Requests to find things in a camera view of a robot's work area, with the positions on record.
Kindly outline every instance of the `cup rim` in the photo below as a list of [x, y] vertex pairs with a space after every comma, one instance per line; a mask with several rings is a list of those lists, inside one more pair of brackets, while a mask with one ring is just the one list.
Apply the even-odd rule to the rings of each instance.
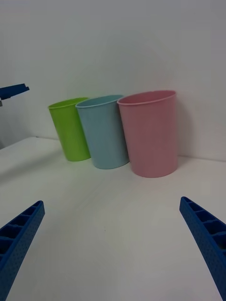
[[88, 97], [76, 97], [76, 98], [65, 99], [65, 100], [62, 100], [60, 102], [53, 103], [53, 104], [49, 105], [48, 109], [53, 110], [53, 109], [66, 108], [66, 107], [74, 106], [78, 102], [83, 102], [83, 101], [86, 101], [88, 99], [89, 99]]
[[[90, 105], [84, 105], [84, 103], [93, 103], [94, 100], [98, 100], [98, 99], [104, 99], [106, 97], [112, 97], [113, 100], [110, 100], [110, 101], [106, 101], [104, 103], [97, 103], [97, 104], [90, 104]], [[86, 99], [82, 102], [79, 102], [76, 104], [76, 108], [77, 109], [85, 109], [85, 108], [92, 108], [92, 107], [99, 107], [99, 106], [102, 106], [102, 105], [106, 105], [106, 104], [109, 104], [109, 103], [114, 103], [116, 101], [118, 101], [119, 99], [123, 98], [123, 95], [118, 95], [118, 94], [110, 94], [110, 95], [105, 95], [105, 96], [99, 96], [99, 97], [93, 97], [93, 98], [89, 98], [89, 99]]]
[[[129, 98], [131, 96], [139, 96], [139, 95], [144, 95], [144, 94], [149, 94], [149, 93], [153, 93], [153, 92], [169, 92], [170, 95], [167, 96], [167, 97], [163, 97], [163, 98], [159, 98], [159, 99], [154, 99], [154, 100], [150, 100], [150, 101], [146, 101], [146, 102], [137, 102], [137, 103], [123, 103], [121, 102], [122, 100], [125, 100], [126, 98]], [[125, 97], [122, 97], [121, 99], [119, 99], [117, 101], [117, 104], [118, 105], [122, 105], [122, 106], [132, 106], [132, 105], [140, 105], [140, 104], [148, 104], [148, 103], [157, 103], [157, 102], [161, 102], [163, 100], [167, 100], [173, 96], [175, 96], [177, 93], [175, 90], [155, 90], [155, 91], [147, 91], [147, 92], [141, 92], [141, 93], [136, 93], [136, 94], [131, 94], [129, 96], [125, 96]]]

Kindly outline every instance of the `white wall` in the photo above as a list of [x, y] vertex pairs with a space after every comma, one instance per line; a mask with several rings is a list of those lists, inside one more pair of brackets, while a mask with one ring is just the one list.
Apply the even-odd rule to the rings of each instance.
[[225, 0], [2, 0], [0, 141], [56, 138], [47, 106], [178, 91], [180, 154], [226, 160]]

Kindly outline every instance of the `plastic cup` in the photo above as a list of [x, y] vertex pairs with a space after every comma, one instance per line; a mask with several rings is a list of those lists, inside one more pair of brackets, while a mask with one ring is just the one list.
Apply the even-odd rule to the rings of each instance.
[[116, 168], [129, 161], [117, 105], [121, 97], [109, 95], [90, 98], [76, 105], [92, 162], [97, 168]]
[[132, 171], [156, 178], [177, 168], [176, 92], [153, 91], [118, 100]]
[[75, 105], [87, 97], [64, 100], [48, 107], [60, 143], [69, 161], [82, 161], [90, 158], [85, 135]]

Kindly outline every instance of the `blue plastic part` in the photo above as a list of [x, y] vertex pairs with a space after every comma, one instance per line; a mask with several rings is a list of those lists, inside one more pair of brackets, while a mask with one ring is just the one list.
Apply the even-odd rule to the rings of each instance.
[[180, 200], [180, 212], [226, 301], [226, 225], [186, 197]]
[[0, 229], [0, 301], [6, 300], [44, 215], [38, 201]]
[[30, 90], [29, 87], [26, 87], [25, 84], [14, 85], [9, 87], [0, 88], [0, 99], [4, 100], [7, 98], [11, 98], [17, 94], [21, 94]]

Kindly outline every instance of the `green cup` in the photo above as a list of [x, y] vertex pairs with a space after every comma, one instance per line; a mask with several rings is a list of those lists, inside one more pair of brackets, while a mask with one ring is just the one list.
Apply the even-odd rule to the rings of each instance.
[[48, 107], [65, 156], [69, 161], [90, 158], [86, 138], [75, 105], [87, 97], [54, 103]]

